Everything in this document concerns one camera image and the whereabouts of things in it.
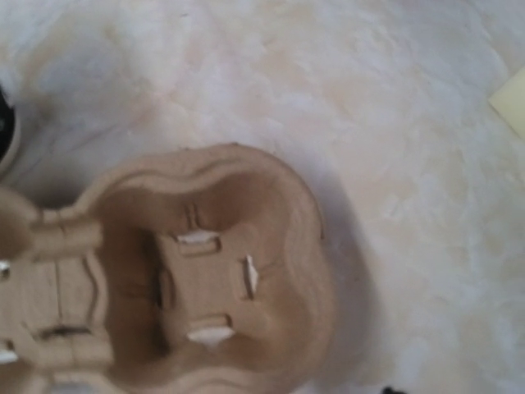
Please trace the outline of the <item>brown pulp cup carrier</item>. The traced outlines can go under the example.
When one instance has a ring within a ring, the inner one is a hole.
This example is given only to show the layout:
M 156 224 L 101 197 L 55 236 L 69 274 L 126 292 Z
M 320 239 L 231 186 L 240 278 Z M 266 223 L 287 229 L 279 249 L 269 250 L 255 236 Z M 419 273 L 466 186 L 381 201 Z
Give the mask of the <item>brown pulp cup carrier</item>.
M 4 393 L 288 393 L 336 306 L 317 201 L 221 144 L 134 159 L 70 206 L 1 189 Z

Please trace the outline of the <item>stack of black lids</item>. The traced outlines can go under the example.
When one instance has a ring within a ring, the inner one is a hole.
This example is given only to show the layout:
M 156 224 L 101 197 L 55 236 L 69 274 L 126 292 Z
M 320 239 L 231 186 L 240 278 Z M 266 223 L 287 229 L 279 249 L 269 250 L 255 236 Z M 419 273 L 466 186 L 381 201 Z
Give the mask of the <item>stack of black lids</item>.
M 15 104 L 1 86 L 1 162 L 3 175 L 13 164 L 21 143 L 21 123 Z

